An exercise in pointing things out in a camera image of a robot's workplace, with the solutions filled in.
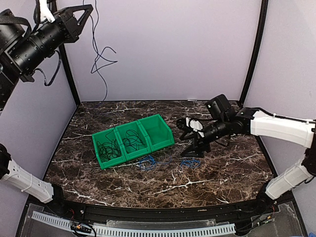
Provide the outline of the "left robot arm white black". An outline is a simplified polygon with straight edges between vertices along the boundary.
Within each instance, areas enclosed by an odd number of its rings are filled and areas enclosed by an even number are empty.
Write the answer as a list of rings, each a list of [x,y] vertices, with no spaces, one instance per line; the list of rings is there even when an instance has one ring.
[[[38,0],[36,27],[27,19],[16,17],[10,9],[0,14],[0,108],[4,109],[19,80],[33,82],[33,74],[45,58],[65,43],[75,43],[93,11],[90,4],[65,7],[54,13],[47,1]],[[0,179],[28,193],[59,215],[66,215],[70,205],[63,200],[63,190],[40,180],[21,168],[4,145],[0,147]]]

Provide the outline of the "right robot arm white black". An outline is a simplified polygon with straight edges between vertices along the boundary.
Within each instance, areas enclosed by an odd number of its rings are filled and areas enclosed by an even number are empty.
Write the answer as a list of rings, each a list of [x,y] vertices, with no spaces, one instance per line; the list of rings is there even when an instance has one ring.
[[[270,208],[271,200],[278,199],[287,191],[315,177],[315,120],[280,116],[258,107],[245,107],[236,111],[224,94],[207,101],[205,105],[212,116],[209,125],[203,126],[197,118],[180,118],[176,122],[176,126],[183,131],[180,140],[193,140],[181,153],[182,157],[202,158],[204,153],[211,151],[212,142],[233,134],[272,137],[306,149],[304,158],[263,185],[252,204],[256,214],[263,214]]]

